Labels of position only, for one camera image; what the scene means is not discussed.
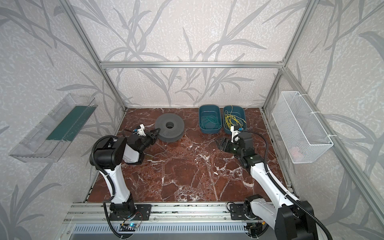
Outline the pink object in basket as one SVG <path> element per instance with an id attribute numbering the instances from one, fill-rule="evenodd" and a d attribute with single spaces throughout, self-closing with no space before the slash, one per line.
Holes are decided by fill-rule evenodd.
<path id="1" fill-rule="evenodd" d="M 301 153 L 301 150 L 299 147 L 292 147 L 290 149 L 290 153 L 291 153 L 293 160 L 295 160 L 295 161 L 300 161 L 304 157 L 304 155 Z"/>

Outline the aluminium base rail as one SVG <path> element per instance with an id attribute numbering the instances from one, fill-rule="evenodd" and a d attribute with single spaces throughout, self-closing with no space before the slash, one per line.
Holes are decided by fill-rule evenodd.
<path id="1" fill-rule="evenodd" d="M 112 235 L 113 231 L 134 237 L 142 234 L 244 235 L 252 224 L 266 223 L 261 218 L 249 219 L 241 202 L 139 203 L 137 210 L 131 219 L 113 221 L 100 203 L 73 204 L 56 239 L 69 240 L 80 234 Z M 141 225 L 135 232 L 120 232 L 120 225 L 125 223 Z"/>

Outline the right teal plastic bin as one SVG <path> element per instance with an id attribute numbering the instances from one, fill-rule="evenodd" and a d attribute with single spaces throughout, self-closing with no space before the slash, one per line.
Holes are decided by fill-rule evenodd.
<path id="1" fill-rule="evenodd" d="M 231 126 L 239 125 L 244 130 L 247 128 L 246 114 L 242 107 L 225 106 L 223 111 L 223 127 L 226 134 L 231 134 Z"/>

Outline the left teal plastic bin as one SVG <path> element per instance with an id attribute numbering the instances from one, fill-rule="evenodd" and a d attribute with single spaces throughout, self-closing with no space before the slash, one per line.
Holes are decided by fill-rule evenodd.
<path id="1" fill-rule="evenodd" d="M 217 134 L 223 127 L 221 111 L 216 105 L 199 107 L 199 127 L 203 134 Z"/>

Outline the green circuit board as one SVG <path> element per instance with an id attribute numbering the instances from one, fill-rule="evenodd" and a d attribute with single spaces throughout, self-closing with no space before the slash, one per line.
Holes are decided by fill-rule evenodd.
<path id="1" fill-rule="evenodd" d="M 141 224 L 139 223 L 125 223 L 121 224 L 119 231 L 120 232 L 135 232 Z"/>

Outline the aluminium frame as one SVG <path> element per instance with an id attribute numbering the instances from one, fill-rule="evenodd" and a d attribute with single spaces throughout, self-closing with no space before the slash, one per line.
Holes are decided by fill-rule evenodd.
<path id="1" fill-rule="evenodd" d="M 293 39 L 288 47 L 288 51 L 284 56 L 283 60 L 277 62 L 172 62 L 172 61 L 163 61 L 163 62 L 103 62 L 97 56 L 95 48 L 92 46 L 92 43 L 89 37 L 86 34 L 77 14 L 74 10 L 74 7 L 71 5 L 70 1 L 59 1 L 59 6 L 61 12 L 68 18 L 72 27 L 76 31 L 80 40 L 82 41 L 87 52 L 90 54 L 93 61 L 92 65 L 96 68 L 97 73 L 102 76 L 104 82 L 107 83 L 108 87 L 112 91 L 113 95 L 117 98 L 120 106 L 126 110 L 127 106 L 125 105 L 121 95 L 117 92 L 116 87 L 113 85 L 109 76 L 106 73 L 107 68 L 143 68 L 143 69 L 158 69 L 158 68 L 171 68 L 171 69 L 208 69 L 208 68 L 240 68 L 240 69 L 278 69 L 278 75 L 274 80 L 271 90 L 268 93 L 266 103 L 269 103 L 273 92 L 276 90 L 282 77 L 286 77 L 287 81 L 290 83 L 290 86 L 303 96 L 305 103 L 314 111 L 317 115 L 317 118 L 320 124 L 325 128 L 325 131 L 331 136 L 335 137 L 333 151 L 338 158 L 340 164 L 345 169 L 345 173 L 348 174 L 349 178 L 353 181 L 356 188 L 360 192 L 361 196 L 366 201 L 369 208 L 372 210 L 379 223 L 382 225 L 384 223 L 384 199 L 375 189 L 372 182 L 369 178 L 363 173 L 363 170 L 358 166 L 357 162 L 353 159 L 352 155 L 348 152 L 348 149 L 343 144 L 339 136 L 336 135 L 334 129 L 329 125 L 324 115 L 321 114 L 318 107 L 312 101 L 311 97 L 308 95 L 307 91 L 302 87 L 298 82 L 298 79 L 294 76 L 292 71 L 288 67 L 288 63 L 292 58 L 292 55 L 299 44 L 300 39 L 302 38 L 306 27 L 308 26 L 313 14 L 315 13 L 316 7 L 318 6 L 319 1 L 308 1 L 304 14 L 299 22 L 299 26 L 294 33 Z"/>

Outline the dark grey foam spool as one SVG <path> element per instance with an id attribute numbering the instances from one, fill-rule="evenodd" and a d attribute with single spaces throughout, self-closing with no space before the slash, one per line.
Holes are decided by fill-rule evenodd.
<path id="1" fill-rule="evenodd" d="M 166 143 L 173 143 L 184 135 L 184 120 L 176 114 L 163 114 L 155 121 L 155 128 L 160 128 L 158 139 Z"/>

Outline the teal plastic bin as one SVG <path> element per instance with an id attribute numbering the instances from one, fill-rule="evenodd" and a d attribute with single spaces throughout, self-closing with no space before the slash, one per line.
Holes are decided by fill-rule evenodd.
<path id="1" fill-rule="evenodd" d="M 226 134 L 231 134 L 231 126 L 239 125 L 244 130 L 247 128 L 246 114 L 242 107 L 225 106 L 223 111 L 223 127 Z"/>
<path id="2" fill-rule="evenodd" d="M 199 127 L 203 134 L 217 134 L 223 127 L 221 111 L 216 105 L 199 107 Z"/>

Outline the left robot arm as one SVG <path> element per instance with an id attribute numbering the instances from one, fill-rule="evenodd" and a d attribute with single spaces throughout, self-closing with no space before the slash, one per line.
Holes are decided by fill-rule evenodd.
<path id="1" fill-rule="evenodd" d="M 110 192 L 111 220 L 131 219 L 138 212 L 133 196 L 128 189 L 122 173 L 122 164 L 140 165 L 145 157 L 145 150 L 153 146 L 160 133 L 160 128 L 151 131 L 136 129 L 129 137 L 103 136 L 95 142 L 90 154 L 90 164 L 103 176 Z"/>

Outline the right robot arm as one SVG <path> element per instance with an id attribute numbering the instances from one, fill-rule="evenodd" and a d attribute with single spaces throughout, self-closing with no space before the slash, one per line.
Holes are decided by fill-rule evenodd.
<path id="1" fill-rule="evenodd" d="M 256 180 L 271 203 L 254 195 L 246 198 L 245 213 L 249 219 L 261 218 L 275 232 L 278 240 L 331 240 L 331 232 L 314 214 L 307 201 L 300 201 L 273 174 L 267 163 L 269 142 L 265 154 L 255 152 L 254 131 L 238 132 L 230 139 L 217 139 L 219 150 L 232 154 L 240 165 Z"/>

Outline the clear plastic wall tray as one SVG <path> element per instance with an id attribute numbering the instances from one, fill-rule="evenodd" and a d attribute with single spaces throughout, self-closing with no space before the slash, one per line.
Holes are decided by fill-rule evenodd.
<path id="1" fill-rule="evenodd" d="M 67 94 L 10 156 L 24 163 L 58 162 L 98 107 L 95 99 Z"/>

